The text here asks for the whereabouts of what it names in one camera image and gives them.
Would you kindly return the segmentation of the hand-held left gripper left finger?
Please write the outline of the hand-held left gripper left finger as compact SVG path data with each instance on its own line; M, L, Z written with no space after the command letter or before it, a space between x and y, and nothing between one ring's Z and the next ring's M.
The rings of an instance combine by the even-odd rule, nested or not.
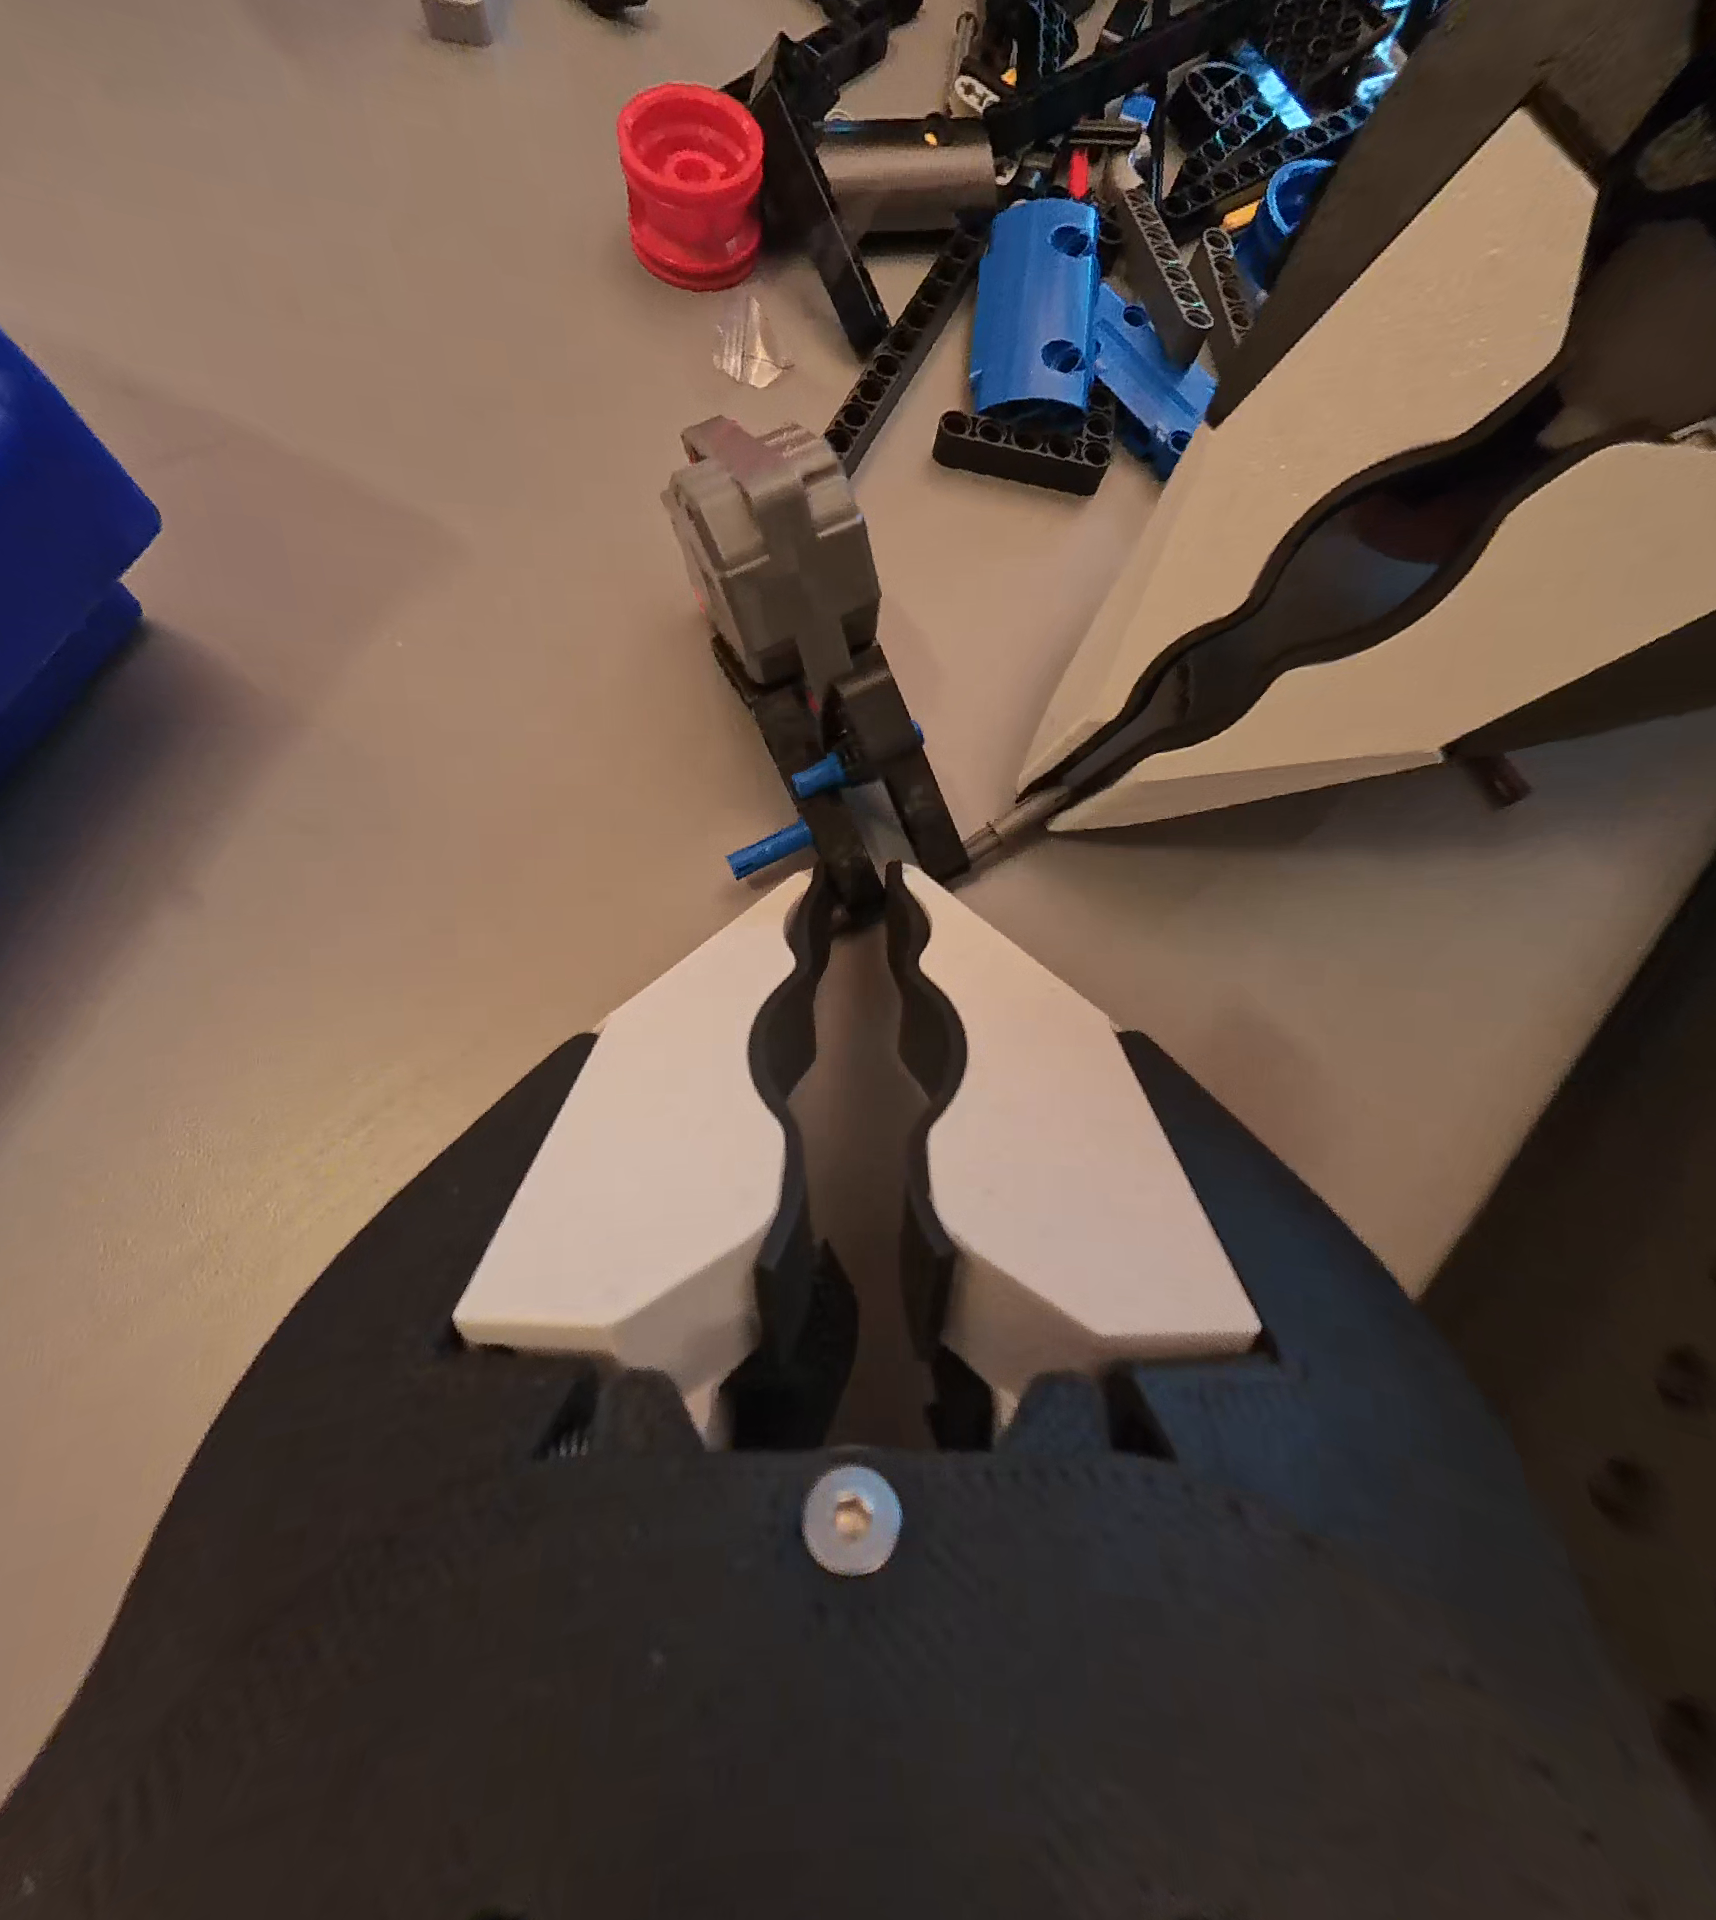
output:
M617 1006L454 1307L472 1348L658 1372L701 1428L755 1349L755 1256L785 1130L755 1085L757 1016L796 972L789 876Z

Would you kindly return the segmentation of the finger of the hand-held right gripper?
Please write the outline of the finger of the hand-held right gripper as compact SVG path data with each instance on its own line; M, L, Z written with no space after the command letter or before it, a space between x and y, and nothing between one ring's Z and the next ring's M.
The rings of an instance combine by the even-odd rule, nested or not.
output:
M1159 824L1415 771L1474 728L1716 611L1716 447L1619 441L1496 526L1409 626L1287 670L1225 731L1153 753L1049 830Z
M1596 185L1518 107L1334 303L1203 426L1065 668L1019 786L1113 722L1173 644L1255 607L1284 544L1345 483L1457 439L1566 336Z

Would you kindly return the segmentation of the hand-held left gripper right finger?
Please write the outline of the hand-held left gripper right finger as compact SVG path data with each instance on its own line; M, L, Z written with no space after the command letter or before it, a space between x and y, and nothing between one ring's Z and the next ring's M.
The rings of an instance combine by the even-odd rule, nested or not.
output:
M888 965L935 1425L1008 1428L1042 1377L1252 1354L1260 1314L1113 1017L919 868L888 871Z

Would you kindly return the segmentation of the blue angled shell panel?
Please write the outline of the blue angled shell panel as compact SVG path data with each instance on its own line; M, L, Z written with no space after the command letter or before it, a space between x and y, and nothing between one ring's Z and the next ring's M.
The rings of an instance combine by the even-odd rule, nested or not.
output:
M1094 308L1094 378L1110 392L1119 441L1159 481L1170 480L1216 396L1216 372L1207 355L1180 367L1147 308L1103 280Z

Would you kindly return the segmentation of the blue axle pin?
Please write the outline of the blue axle pin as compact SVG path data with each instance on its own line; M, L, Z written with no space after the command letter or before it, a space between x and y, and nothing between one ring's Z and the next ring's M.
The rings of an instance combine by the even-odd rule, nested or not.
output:
M825 753L793 771L779 770L779 775L799 804L851 787L883 786L886 779L881 766L862 751L861 734L852 726L843 726Z

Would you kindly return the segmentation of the black beam chassis assembly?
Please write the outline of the black beam chassis assembly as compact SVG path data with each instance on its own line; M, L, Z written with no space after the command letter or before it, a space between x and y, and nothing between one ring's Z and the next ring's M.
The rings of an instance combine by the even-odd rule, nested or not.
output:
M811 260L848 346L866 359L892 319L819 155L811 110L839 99L821 53L781 31L727 94L751 110L765 138L758 206L766 243Z

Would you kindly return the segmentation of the grey pull-back motor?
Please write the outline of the grey pull-back motor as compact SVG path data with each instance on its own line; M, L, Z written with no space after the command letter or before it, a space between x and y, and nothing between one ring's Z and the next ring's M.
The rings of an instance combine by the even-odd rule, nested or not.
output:
M823 700L879 637L870 530L830 441L799 422L728 416L680 431L663 504L710 626L757 687Z

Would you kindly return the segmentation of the grey desk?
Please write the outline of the grey desk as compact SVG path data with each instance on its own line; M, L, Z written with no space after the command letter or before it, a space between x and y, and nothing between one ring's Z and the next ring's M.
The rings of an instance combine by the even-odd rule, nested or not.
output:
M146 630L0 790L0 1805L227 1397L392 1197L732 921L783 820L660 504L823 426L627 235L615 119L811 3L0 3L0 323L160 510ZM866 455L883 641L962 830L1159 487ZM1716 709L1021 851L974 912L1153 1035L1421 1289L1716 850Z

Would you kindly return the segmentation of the blue wheel hub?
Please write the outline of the blue wheel hub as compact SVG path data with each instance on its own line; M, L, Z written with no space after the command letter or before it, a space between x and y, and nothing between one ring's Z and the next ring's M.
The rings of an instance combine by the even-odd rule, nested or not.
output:
M1279 168L1238 226L1233 251L1241 274L1255 294L1269 298L1281 267L1312 208L1327 189L1336 161L1322 155L1294 158Z

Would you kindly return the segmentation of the pile of loose building parts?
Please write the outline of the pile of loose building parts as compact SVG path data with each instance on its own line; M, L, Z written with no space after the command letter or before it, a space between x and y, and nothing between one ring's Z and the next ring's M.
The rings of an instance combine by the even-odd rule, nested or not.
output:
M1021 199L1069 198L1069 146L1094 148L1103 280L1140 303L1169 358L1218 375L1262 300L1233 237L1281 168L1338 161L1395 81L1410 3L1113 3L1082 51L1088 3L966 3L951 101L977 118L997 161L992 220ZM847 86L888 53L919 3L823 3L794 38L821 53L843 114ZM855 237L897 323L957 217L937 233Z

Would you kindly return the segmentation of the blue curved shell panel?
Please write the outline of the blue curved shell panel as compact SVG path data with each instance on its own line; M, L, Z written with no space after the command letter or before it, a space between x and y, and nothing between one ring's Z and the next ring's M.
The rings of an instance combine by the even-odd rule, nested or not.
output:
M969 347L974 413L1070 422L1088 409L1098 228L1097 206L1070 198L1019 199L992 217Z

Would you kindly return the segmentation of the black flat beam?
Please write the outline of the black flat beam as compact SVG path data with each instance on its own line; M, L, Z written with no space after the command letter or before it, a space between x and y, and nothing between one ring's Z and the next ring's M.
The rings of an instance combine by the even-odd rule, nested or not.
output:
M937 423L933 457L941 467L1092 497L1110 469L1114 445L1116 401L1098 385L1092 403L1069 420L949 409Z

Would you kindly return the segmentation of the long black beam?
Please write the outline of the long black beam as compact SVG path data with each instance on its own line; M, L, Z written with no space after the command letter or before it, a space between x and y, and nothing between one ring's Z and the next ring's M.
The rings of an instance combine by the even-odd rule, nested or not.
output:
M986 214L964 217L955 226L825 427L823 438L848 477L856 475L966 294L977 286L988 237Z

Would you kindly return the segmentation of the black curved shell panel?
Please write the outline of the black curved shell panel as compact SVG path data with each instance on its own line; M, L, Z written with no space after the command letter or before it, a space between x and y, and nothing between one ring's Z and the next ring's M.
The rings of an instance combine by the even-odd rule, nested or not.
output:
M852 237L939 233L999 210L990 134L974 115L828 118L816 155Z

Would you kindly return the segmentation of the dark perforated panel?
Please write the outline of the dark perforated panel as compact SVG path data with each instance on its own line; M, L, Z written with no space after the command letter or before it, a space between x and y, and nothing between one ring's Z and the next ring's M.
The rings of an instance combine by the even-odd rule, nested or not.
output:
M1716 1838L1716 854L1427 1306Z

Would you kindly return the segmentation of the small clear plastic piece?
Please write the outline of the small clear plastic piece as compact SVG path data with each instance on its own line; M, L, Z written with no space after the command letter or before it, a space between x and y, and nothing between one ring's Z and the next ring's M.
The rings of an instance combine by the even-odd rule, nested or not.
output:
M765 301L751 288L727 300L714 330L710 363L736 385L765 392L794 367Z

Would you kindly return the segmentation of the red wheel hub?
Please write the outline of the red wheel hub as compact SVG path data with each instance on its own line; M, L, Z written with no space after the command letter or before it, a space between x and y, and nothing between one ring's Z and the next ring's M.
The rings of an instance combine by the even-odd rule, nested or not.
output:
M736 98L698 83L658 83L617 118L628 191L631 251L684 291L747 281L761 254L766 141Z

